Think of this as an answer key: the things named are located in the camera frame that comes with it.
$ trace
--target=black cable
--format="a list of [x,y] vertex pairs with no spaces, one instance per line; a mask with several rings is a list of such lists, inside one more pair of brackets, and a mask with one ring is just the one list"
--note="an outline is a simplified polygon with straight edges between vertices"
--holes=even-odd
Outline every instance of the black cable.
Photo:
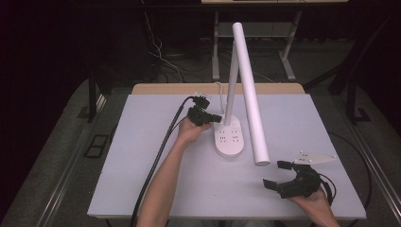
[[110,143],[113,141],[114,135],[115,135],[115,130],[117,130],[118,123],[115,124],[114,128],[112,129],[112,132],[110,133]]
[[[368,167],[368,164],[366,163],[366,161],[365,161],[365,159],[363,158],[363,155],[362,155],[362,153],[359,151],[359,149],[358,149],[355,145],[353,145],[349,140],[347,140],[347,139],[345,139],[344,137],[342,137],[342,136],[340,136],[340,135],[338,135],[338,134],[335,134],[335,133],[333,133],[333,132],[331,132],[331,131],[328,131],[327,133],[338,137],[339,139],[341,139],[342,141],[344,141],[345,143],[347,143],[348,145],[350,145],[350,146],[357,152],[357,154],[359,155],[359,157],[361,158],[361,160],[362,160],[362,162],[363,162],[363,164],[364,164],[364,166],[365,166],[366,173],[367,173],[367,175],[368,175],[368,184],[369,184],[369,186],[368,186],[368,196],[366,197],[366,201],[365,201],[365,203],[363,204],[363,207],[364,207],[365,210],[366,210],[366,209],[368,208],[368,206],[369,206],[369,203],[371,202],[371,197],[372,197],[372,174],[371,174],[370,168]],[[348,225],[348,227],[354,226],[357,222],[358,222],[358,219],[355,219],[354,221],[352,221],[352,222]]]
[[137,201],[136,201],[135,207],[134,207],[133,212],[132,212],[130,227],[136,226],[136,221],[137,221],[136,218],[137,218],[137,215],[138,215],[139,205],[141,204],[142,198],[143,198],[144,195],[145,195],[145,192],[146,192],[146,190],[147,190],[147,188],[148,188],[148,185],[149,185],[149,183],[150,183],[150,180],[151,180],[151,178],[152,178],[152,176],[153,176],[154,170],[156,169],[156,166],[157,166],[157,164],[159,163],[160,157],[162,156],[163,150],[165,149],[167,140],[168,140],[168,138],[170,137],[170,135],[171,135],[171,133],[173,132],[173,130],[175,129],[175,127],[177,127],[177,126],[176,126],[176,122],[177,122],[177,119],[178,119],[178,117],[180,116],[181,112],[183,111],[183,105],[184,105],[185,102],[186,102],[188,99],[190,99],[190,98],[194,98],[194,97],[193,97],[193,96],[189,96],[189,97],[187,97],[187,98],[183,101],[183,104],[181,104],[181,106],[180,106],[180,108],[178,109],[178,111],[176,112],[176,114],[175,114],[173,120],[171,121],[170,126],[168,127],[168,130],[167,130],[167,132],[166,132],[165,139],[163,140],[163,143],[162,143],[162,145],[160,146],[159,152],[158,152],[157,155],[156,155],[156,158],[155,158],[155,160],[154,160],[154,162],[153,162],[153,165],[152,165],[152,167],[151,167],[151,169],[150,169],[150,172],[149,172],[149,174],[148,174],[148,176],[147,176],[147,179],[145,180],[144,185],[142,186],[141,192],[139,193],[138,199],[137,199]]
[[107,226],[109,226],[109,227],[113,227],[112,224],[110,223],[110,221],[109,221],[108,219],[106,219],[106,224],[107,224]]
[[327,179],[327,180],[331,183],[331,185],[333,185],[334,194],[333,194],[333,197],[331,198],[331,201],[332,201],[332,200],[333,200],[334,198],[336,198],[336,196],[337,196],[337,188],[336,188],[336,185],[333,183],[333,181],[330,180],[330,178],[324,176],[322,173],[319,173],[319,175],[321,175],[322,177],[324,177],[325,179]]

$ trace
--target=forearm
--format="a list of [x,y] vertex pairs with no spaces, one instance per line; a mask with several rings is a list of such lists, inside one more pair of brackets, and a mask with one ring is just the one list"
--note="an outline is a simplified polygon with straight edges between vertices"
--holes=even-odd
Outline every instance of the forearm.
[[137,226],[166,225],[186,147],[187,143],[177,140],[157,170],[145,195]]

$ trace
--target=desk lamp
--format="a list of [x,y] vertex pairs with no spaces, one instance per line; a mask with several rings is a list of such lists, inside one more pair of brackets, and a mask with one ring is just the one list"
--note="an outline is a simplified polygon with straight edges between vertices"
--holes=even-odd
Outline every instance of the desk lamp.
[[227,106],[221,123],[214,124],[216,147],[218,148],[218,154],[224,158],[235,158],[244,148],[240,121],[233,115],[235,85],[239,69],[251,134],[253,161],[256,166],[266,166],[270,163],[270,158],[260,117],[259,104],[256,98],[253,73],[242,24],[233,24],[233,33],[234,43]]

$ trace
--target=wire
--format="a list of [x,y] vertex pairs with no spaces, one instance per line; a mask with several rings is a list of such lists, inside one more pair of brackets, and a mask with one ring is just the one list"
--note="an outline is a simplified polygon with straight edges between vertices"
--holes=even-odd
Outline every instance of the wire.
[[113,227],[112,224],[110,223],[110,221],[109,221],[108,219],[106,219],[106,224],[107,224],[107,226],[109,226],[109,227]]
[[223,99],[223,85],[220,82],[215,82],[217,85],[220,86],[220,103],[221,103],[221,109],[223,110],[223,114],[225,115],[225,108],[227,106],[226,103],[224,103]]
[[[372,190],[372,173],[371,173],[370,168],[368,167],[368,164],[366,163],[366,161],[365,161],[365,159],[363,158],[363,155],[362,155],[362,153],[359,151],[359,149],[358,149],[355,145],[353,145],[349,140],[347,140],[347,139],[345,139],[344,137],[342,137],[342,136],[340,136],[340,135],[338,135],[338,134],[335,134],[335,133],[333,133],[333,132],[331,132],[331,131],[327,131],[327,133],[329,133],[329,134],[331,134],[331,135],[334,135],[334,136],[338,137],[339,139],[341,139],[342,141],[344,141],[345,143],[347,143],[349,146],[351,146],[351,147],[357,152],[357,154],[358,154],[359,157],[361,158],[361,160],[362,160],[362,162],[363,162],[363,164],[364,164],[364,166],[365,166],[366,174],[367,174],[367,177],[368,177],[368,195],[367,195],[367,197],[366,197],[365,203],[363,204],[363,207],[364,207],[365,210],[366,210],[366,209],[368,208],[370,202],[371,202],[372,191],[373,191],[373,190]],[[357,222],[358,222],[358,220],[355,219],[354,221],[352,221],[352,222],[348,225],[348,227],[354,226]]]
[[138,210],[139,210],[139,206],[140,206],[140,204],[141,204],[142,198],[143,198],[144,195],[145,195],[145,192],[146,192],[146,190],[147,190],[147,188],[148,188],[148,185],[149,185],[149,183],[150,183],[150,180],[151,180],[151,178],[152,178],[152,176],[153,176],[154,170],[156,169],[156,166],[157,166],[157,164],[159,163],[160,157],[162,156],[163,150],[165,149],[167,140],[168,140],[168,138],[170,137],[170,135],[171,135],[171,133],[173,132],[173,130],[175,129],[175,127],[177,127],[177,126],[175,126],[175,124],[176,124],[177,119],[178,119],[178,117],[180,116],[181,112],[183,111],[183,105],[184,105],[185,102],[186,102],[187,100],[189,100],[190,98],[193,98],[193,96],[189,96],[189,97],[187,97],[187,98],[183,101],[183,104],[181,104],[180,108],[178,109],[178,111],[177,111],[176,114],[174,115],[174,118],[173,118],[173,120],[171,121],[170,126],[168,127],[168,130],[167,130],[167,132],[166,132],[165,139],[163,140],[162,145],[160,146],[159,152],[158,152],[157,155],[156,155],[156,158],[155,158],[155,160],[154,160],[154,162],[153,162],[153,165],[152,165],[152,167],[151,167],[151,169],[150,169],[150,172],[149,172],[149,174],[148,174],[148,176],[147,176],[147,179],[145,180],[144,185],[142,186],[141,192],[139,193],[138,199],[136,200],[136,204],[135,204],[135,207],[134,207],[134,209],[133,209],[132,216],[131,216],[130,227],[136,226],[136,221],[137,221],[136,218],[137,218],[137,215],[138,215]]
[[331,201],[333,201],[334,198],[336,198],[336,196],[337,196],[337,188],[336,188],[336,185],[333,183],[333,181],[330,180],[330,178],[326,177],[326,176],[323,175],[322,173],[319,173],[319,175],[322,176],[322,177],[324,177],[325,179],[327,179],[327,180],[333,185],[334,194],[333,194],[333,197],[331,198]]
[[272,80],[272,79],[270,79],[270,78],[268,78],[268,77],[266,77],[266,76],[263,76],[263,75],[261,75],[261,74],[258,74],[258,73],[254,72],[254,71],[252,71],[252,72],[253,72],[253,74],[255,74],[255,75],[259,76],[259,77],[262,77],[262,78],[264,78],[264,79],[267,79],[268,81],[271,81],[271,82],[275,83],[274,80]]
[[176,69],[176,71],[177,71],[177,74],[178,74],[178,75],[180,76],[180,78],[181,78],[180,83],[185,83],[185,78],[183,77],[183,75],[181,75],[180,70],[178,69],[178,67],[177,67],[176,65],[174,65],[173,63],[171,63],[170,61],[165,60],[165,59],[162,57],[162,46],[163,46],[162,41],[161,41],[159,38],[156,37],[156,39],[157,39],[157,40],[159,41],[159,43],[160,43],[160,46],[157,45],[157,44],[155,43],[155,37],[154,37],[153,31],[152,31],[152,29],[151,29],[151,27],[150,27],[150,22],[149,22],[148,15],[147,15],[146,12],[144,12],[144,14],[145,14],[145,18],[146,18],[146,20],[147,20],[146,24],[147,24],[148,30],[149,30],[149,32],[150,32],[151,42],[152,42],[152,44],[156,47],[157,52],[158,52],[158,55],[157,55],[157,54],[153,54],[153,53],[151,53],[150,51],[149,51],[149,54],[151,54],[151,55],[153,55],[153,56],[159,58],[161,61],[164,61],[164,62],[168,63],[169,65],[171,65],[172,67],[174,67],[174,68]]

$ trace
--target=table surface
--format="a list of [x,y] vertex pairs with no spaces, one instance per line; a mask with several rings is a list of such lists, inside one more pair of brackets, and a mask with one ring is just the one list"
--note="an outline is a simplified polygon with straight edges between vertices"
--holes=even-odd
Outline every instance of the table surface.
[[[223,94],[226,94],[227,84],[222,85]],[[276,161],[292,161],[301,150],[327,155],[337,153],[311,97],[305,94],[301,85],[266,83],[255,84],[255,87],[271,164],[253,164],[244,98],[238,94],[233,113],[240,119],[244,133],[242,153],[234,160],[218,156],[213,131],[204,132],[183,157],[170,213],[172,218],[306,218],[298,206],[265,189],[262,179],[278,183],[293,180],[295,172],[278,169]],[[121,115],[88,215],[130,218],[137,195],[178,106],[194,92],[204,92],[211,94],[207,111],[220,114],[219,91],[217,84],[136,85]],[[176,134],[176,131],[171,134],[161,162]],[[338,194],[332,209],[338,219],[366,218],[340,160],[312,167],[336,184]]]

